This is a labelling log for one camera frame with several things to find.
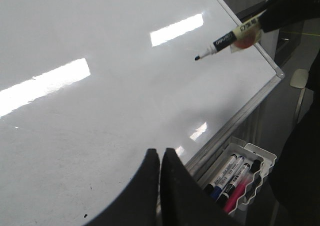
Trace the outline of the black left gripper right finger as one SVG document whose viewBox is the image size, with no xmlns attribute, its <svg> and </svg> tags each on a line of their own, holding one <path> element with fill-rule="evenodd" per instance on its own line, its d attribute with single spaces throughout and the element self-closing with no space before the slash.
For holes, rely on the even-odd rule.
<svg viewBox="0 0 320 226">
<path fill-rule="evenodd" d="M 176 154 L 167 148 L 160 173 L 164 226 L 238 226 L 197 184 Z"/>
</svg>

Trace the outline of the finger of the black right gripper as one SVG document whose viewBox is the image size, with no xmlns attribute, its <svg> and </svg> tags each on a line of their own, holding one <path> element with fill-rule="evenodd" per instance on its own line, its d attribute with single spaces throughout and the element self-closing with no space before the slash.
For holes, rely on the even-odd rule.
<svg viewBox="0 0 320 226">
<path fill-rule="evenodd" d="M 258 21 L 263 32 L 270 32 L 304 20 L 319 18 L 320 0 L 267 0 Z"/>
</svg>

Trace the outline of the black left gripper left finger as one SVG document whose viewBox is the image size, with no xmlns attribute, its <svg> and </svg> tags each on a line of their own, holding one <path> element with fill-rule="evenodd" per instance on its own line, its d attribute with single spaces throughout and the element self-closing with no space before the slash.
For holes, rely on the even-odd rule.
<svg viewBox="0 0 320 226">
<path fill-rule="evenodd" d="M 135 175 L 117 198 L 88 226 L 155 226 L 160 159 L 156 149 L 147 149 Z"/>
</svg>

